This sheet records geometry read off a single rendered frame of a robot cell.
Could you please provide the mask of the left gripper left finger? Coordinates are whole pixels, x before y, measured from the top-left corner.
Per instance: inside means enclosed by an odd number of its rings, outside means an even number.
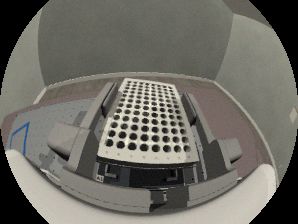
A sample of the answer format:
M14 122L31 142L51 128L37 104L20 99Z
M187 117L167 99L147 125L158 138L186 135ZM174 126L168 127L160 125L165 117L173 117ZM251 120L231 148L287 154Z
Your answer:
M63 183L61 189L65 192L104 208L149 213L150 190L93 180L94 164L100 147L94 129L101 115L106 119L117 92L117 83L106 83L90 105L80 127L57 121L47 144L61 159L68 161L60 175L60 183Z

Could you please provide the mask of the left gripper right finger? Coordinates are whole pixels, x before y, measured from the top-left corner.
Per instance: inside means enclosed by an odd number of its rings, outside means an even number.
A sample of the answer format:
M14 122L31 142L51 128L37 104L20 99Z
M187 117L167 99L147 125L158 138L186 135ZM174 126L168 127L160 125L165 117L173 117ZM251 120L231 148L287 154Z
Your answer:
M204 157L206 180L201 183L168 188L166 198L169 204L192 206L210 200L237 184L237 168L231 167L231 164L241 159L242 149L235 137L214 140L208 121L192 93L182 93L181 103L184 105L190 127L196 125L200 136L202 149L204 149L202 157Z

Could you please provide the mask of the white well plate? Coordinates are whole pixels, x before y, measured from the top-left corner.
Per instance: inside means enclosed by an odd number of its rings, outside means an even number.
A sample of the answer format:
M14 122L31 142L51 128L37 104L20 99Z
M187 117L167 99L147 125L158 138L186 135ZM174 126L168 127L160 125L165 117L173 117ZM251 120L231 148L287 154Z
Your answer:
M113 167L170 171L200 161L176 87L157 81L122 81L98 143L97 163Z

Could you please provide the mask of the grey perforated base plate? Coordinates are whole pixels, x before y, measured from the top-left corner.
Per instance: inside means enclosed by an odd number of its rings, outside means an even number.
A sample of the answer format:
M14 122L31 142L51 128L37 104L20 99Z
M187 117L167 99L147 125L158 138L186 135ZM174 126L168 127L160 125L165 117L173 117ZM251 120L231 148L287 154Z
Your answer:
M61 159L57 153L51 151L47 145L48 136L51 135L53 127L57 121L80 127L81 121L90 105L93 104L93 97L84 97L84 99L61 101L61 103L44 105L29 111L17 113L15 121L13 121L11 131L9 131L7 145L5 151L15 148L17 151L24 152L24 139L27 127L20 129L19 132L12 136L13 132L29 123L27 133L27 143L25 143L25 156L32 161L36 167L43 168L45 171L51 172L57 179L60 179L61 168L68 164L68 161ZM20 119L20 120L19 120ZM196 167L184 169L185 185L201 183L206 180L206 169L204 159L202 159L202 145L200 137L198 137L196 125L190 127L192 129L194 143L198 152L198 163ZM11 144L12 139L12 144ZM150 204L165 204L166 189L150 190Z

